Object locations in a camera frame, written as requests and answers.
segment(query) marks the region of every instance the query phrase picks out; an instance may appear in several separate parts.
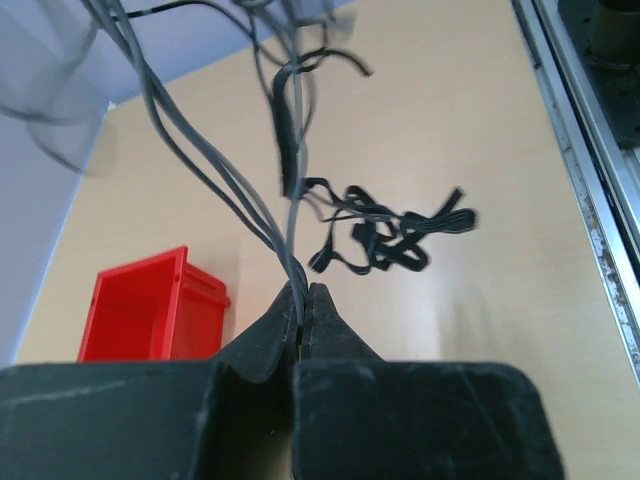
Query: white wall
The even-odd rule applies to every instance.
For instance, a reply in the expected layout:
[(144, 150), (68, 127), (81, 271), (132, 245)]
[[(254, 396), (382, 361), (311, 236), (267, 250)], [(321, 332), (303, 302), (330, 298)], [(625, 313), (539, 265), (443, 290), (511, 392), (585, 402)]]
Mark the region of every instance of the white wall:
[[(42, 100), (55, 76), (53, 60), (26, 30), (0, 15), (0, 104), (25, 107), (27, 98)], [(90, 115), (92, 121), (44, 137), (81, 165), (93, 149), (107, 100), (78, 77), (60, 101), (70, 107), (54, 103), (56, 112)], [(0, 115), (0, 367), (16, 353), (79, 180), (38, 149), (24, 123)]]

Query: cable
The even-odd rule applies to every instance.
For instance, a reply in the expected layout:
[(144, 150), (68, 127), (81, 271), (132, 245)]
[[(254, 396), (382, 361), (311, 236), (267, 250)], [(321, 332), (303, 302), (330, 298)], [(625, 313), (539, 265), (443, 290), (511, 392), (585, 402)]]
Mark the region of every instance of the cable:
[[(268, 59), (271, 63), (273, 63), (274, 65), (277, 65), (279, 67), (281, 67), (282, 65), (284, 65), (286, 63), (286, 62), (283, 62), (282, 60), (279, 60), (273, 53), (271, 53), (269, 50), (267, 50), (265, 47), (263, 47), (260, 43), (258, 43), (258, 39), (256, 38), (256, 33), (257, 32), (254, 29), (244, 25), (240, 20), (238, 20), (237, 17), (235, 17), (226, 8), (218, 5), (217, 3), (211, 2), (211, 1), (207, 1), (207, 0), (179, 0), (179, 1), (175, 1), (175, 2), (169, 2), (169, 3), (162, 4), (162, 5), (158, 5), (156, 7), (151, 7), (151, 8), (148, 8), (148, 9), (144, 9), (144, 10), (135, 10), (133, 12), (127, 12), (127, 18), (134, 19), (134, 18), (146, 17), (146, 16), (153, 15), (153, 14), (156, 14), (156, 13), (162, 13), (162, 12), (166, 12), (166, 11), (169, 11), (169, 10), (173, 10), (174, 8), (179, 8), (179, 7), (189, 6), (189, 5), (201, 5), (201, 6), (209, 7), (209, 8), (212, 8), (213, 10), (216, 10), (218, 13), (224, 15), (236, 27), (238, 27), (238, 29), (247, 36), (247, 38), (251, 41), (251, 43), (253, 45), (257, 45), (257, 48), (260, 51), (260, 53), (262, 55), (264, 55), (264, 57), (266, 59)], [(112, 16), (111, 18), (114, 21), (118, 21), (118, 17), (117, 16)]]
[[(123, 53), (132, 61), (132, 64), (136, 67), (136, 70), (139, 73), (141, 79), (141, 87), (143, 89), (143, 96), (145, 97), (145, 103), (148, 107), (150, 116), (154, 124), (156, 124), (156, 128), (161, 132), (162, 127), (160, 127), (157, 123), (159, 117), (157, 116), (157, 112), (155, 112), (155, 104), (153, 98), (159, 101), (160, 106), (165, 110), (168, 117), (173, 121), (173, 123), (178, 127), (178, 129), (187, 137), (187, 139), (196, 146), (198, 150), (205, 156), (205, 158), (214, 166), (214, 168), (218, 171), (218, 173), (223, 177), (223, 180), (227, 183), (227, 185), (234, 191), (238, 199), (243, 203), (245, 209), (247, 209), (250, 216), (253, 218), (256, 223), (263, 229), (266, 236), (271, 240), (271, 245), (273, 249), (276, 251), (276, 254), (281, 260), (281, 263), (285, 263), (286, 253), (283, 250), (284, 241), (282, 239), (282, 234), (279, 232), (275, 221), (271, 217), (268, 209), (257, 195), (257, 193), (252, 189), (249, 183), (242, 177), (237, 170), (231, 165), (228, 160), (226, 160), (220, 152), (218, 152), (211, 144), (209, 144), (203, 137), (200, 136), (193, 127), (182, 117), (180, 111), (177, 109), (175, 104), (172, 102), (170, 96), (162, 86), (161, 82), (157, 79), (153, 71), (148, 67), (146, 62), (144, 61), (144, 57), (142, 56), (142, 52), (140, 50), (139, 44), (137, 43), (137, 39), (135, 38), (135, 34), (133, 33), (133, 29), (131, 25), (128, 23), (128, 18), (126, 17), (126, 13), (119, 2), (113, 2), (112, 6), (116, 11), (116, 14), (119, 19), (119, 24), (123, 28), (123, 31), (117, 28), (115, 22), (113, 22), (112, 18), (109, 15), (108, 9), (104, 4), (97, 2), (96, 0), (83, 0), (85, 7), (97, 17), (101, 23), (103, 28), (107, 31), (107, 33), (114, 39), (116, 44), (121, 48)], [(263, 220), (262, 216), (258, 215), (251, 205), (251, 203), (244, 196), (243, 191), (240, 187), (235, 183), (235, 180), (238, 180), (242, 186), (242, 190), (246, 191), (253, 202), (255, 202), (256, 206), (260, 210), (262, 216), (267, 221)], [(295, 262), (295, 266), (293, 270), (289, 269), (289, 277), (293, 284), (299, 284), (300, 282), (305, 285), (306, 288), (306, 276), (304, 275), (304, 270), (301, 265)]]
[[(49, 83), (56, 84), (56, 82), (54, 81), (56, 76), (59, 77), (59, 80), (57, 82), (57, 87), (51, 90), (53, 93), (49, 96), (48, 99), (45, 99), (43, 105), (41, 105), (41, 108), (39, 109), (40, 111), (20, 111), (12, 107), (0, 105), (0, 114), (25, 122), (29, 136), (42, 152), (44, 152), (47, 156), (49, 156), (55, 162), (67, 168), (68, 170), (82, 175), (86, 175), (88, 174), (88, 172), (84, 168), (75, 165), (64, 154), (55, 150), (50, 145), (47, 145), (46, 142), (43, 141), (42, 138), (40, 138), (35, 128), (39, 126), (73, 126), (81, 122), (80, 119), (62, 118), (44, 112), (53, 107), (53, 104), (64, 89), (64, 86), (72, 78), (78, 67), (82, 65), (82, 63), (86, 60), (89, 50), (93, 46), (93, 43), (96, 39), (97, 32), (97, 25), (94, 22), (91, 22), (89, 31), (86, 37), (82, 40), (82, 44), (80, 45), (78, 54), (71, 58), (71, 60), (69, 60), (68, 62), (63, 63), (59, 71), (54, 70), (53, 72), (47, 72), (46, 77)], [(89, 138), (87, 142), (88, 143), (87, 145), (85, 145), (85, 147), (87, 147), (89, 143), (93, 143), (93, 138)]]

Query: gray cable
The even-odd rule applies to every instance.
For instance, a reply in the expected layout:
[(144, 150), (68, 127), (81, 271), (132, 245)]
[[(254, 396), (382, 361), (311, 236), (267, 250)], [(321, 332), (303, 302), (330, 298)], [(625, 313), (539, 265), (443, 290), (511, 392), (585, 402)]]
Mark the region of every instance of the gray cable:
[[(159, 115), (155, 110), (154, 98), (158, 100), (160, 106), (165, 110), (167, 116), (178, 127), (183, 135), (192, 143), (196, 148), (205, 156), (209, 163), (218, 171), (225, 183), (234, 191), (237, 198), (243, 204), (249, 215), (262, 229), (268, 240), (271, 242), (270, 246), (278, 255), (281, 263), (285, 266), (287, 274), (290, 278), (292, 288), (294, 290), (294, 298), (301, 297), (301, 292), (304, 292), (307, 288), (306, 276), (302, 266), (292, 259), (289, 255), (289, 251), (285, 246), (285, 241), (280, 233), (277, 224), (273, 220), (270, 212), (266, 208), (264, 202), (260, 196), (251, 187), (249, 182), (235, 169), (235, 167), (206, 139), (204, 139), (193, 127), (188, 124), (187, 120), (182, 116), (181, 112), (164, 89), (162, 83), (157, 79), (153, 71), (149, 68), (148, 64), (144, 60), (139, 43), (135, 36), (135, 32), (128, 21), (126, 12), (119, 2), (112, 2), (112, 7), (118, 16), (122, 31), (118, 28), (116, 23), (110, 16), (108, 7), (106, 4), (99, 0), (82, 0), (83, 4), (92, 16), (97, 17), (99, 23), (103, 26), (105, 31), (113, 38), (115, 43), (121, 48), (123, 53), (130, 59), (136, 70), (138, 71), (143, 96), (145, 98), (145, 104), (149, 110), (152, 122), (154, 126), (159, 130), (162, 135), (162, 131), (166, 134), (166, 130), (161, 124)], [(163, 135), (163, 139), (169, 144), (169, 141)], [(252, 201), (260, 211), (259, 215), (253, 208), (251, 202), (246, 198), (243, 190), (249, 194)], [(302, 307), (297, 309), (298, 321), (302, 322), (304, 319), (304, 310)]]

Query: black plastic part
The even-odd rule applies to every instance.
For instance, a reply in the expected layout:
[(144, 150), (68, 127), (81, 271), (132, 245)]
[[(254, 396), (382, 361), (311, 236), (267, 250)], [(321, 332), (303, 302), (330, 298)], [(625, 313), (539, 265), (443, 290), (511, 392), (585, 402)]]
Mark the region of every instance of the black plastic part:
[(640, 0), (559, 0), (558, 10), (616, 140), (640, 146)]
[(514, 368), (313, 361), (296, 380), (295, 478), (563, 477), (538, 392)]
[(387, 363), (311, 285), (205, 362), (0, 372), (0, 478), (563, 478), (540, 398), (496, 364)]

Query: motion blur cable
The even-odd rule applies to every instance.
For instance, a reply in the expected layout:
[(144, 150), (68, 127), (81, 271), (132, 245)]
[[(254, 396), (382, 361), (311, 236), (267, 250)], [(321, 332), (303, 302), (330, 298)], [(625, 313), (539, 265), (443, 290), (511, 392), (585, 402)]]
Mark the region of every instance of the motion blur cable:
[[(75, 73), (75, 71), (78, 69), (78, 67), (80, 65), (82, 65), (82, 63), (87, 58), (89, 50), (93, 46), (93, 43), (94, 43), (94, 41), (96, 39), (97, 34), (98, 34), (98, 27), (97, 27), (95, 22), (91, 22), (91, 25), (89, 27), (89, 33), (87, 34), (86, 38), (82, 42), (82, 45), (80, 46), (79, 54), (76, 56), (76, 58), (72, 59), (71, 62), (69, 62), (68, 64), (64, 65), (63, 69), (59, 73), (59, 75), (61, 77), (61, 80), (59, 82), (59, 87), (57, 89), (57, 92), (49, 99), (49, 104), (50, 105), (52, 105), (55, 102), (55, 100), (57, 99), (58, 95), (60, 95), (60, 92), (64, 88), (64, 85), (69, 81), (69, 79)], [(78, 167), (77, 165), (74, 165), (71, 161), (69, 161), (67, 158), (65, 158), (65, 156), (63, 154), (61, 154), (60, 152), (55, 151), (53, 148), (51, 148), (48, 145), (46, 145), (38, 137), (36, 132), (34, 132), (34, 130), (33, 130), (34, 124), (33, 123), (27, 122), (26, 125), (27, 125), (27, 131), (29, 132), (29, 136), (31, 137), (33, 142), (36, 144), (36, 146), (42, 152), (44, 152), (46, 155), (48, 155), (50, 158), (52, 158), (58, 164), (60, 164), (63, 167), (67, 168), (68, 170), (71, 170), (74, 173), (81, 174), (81, 175), (86, 175), (87, 174), (87, 171), (84, 168)]]

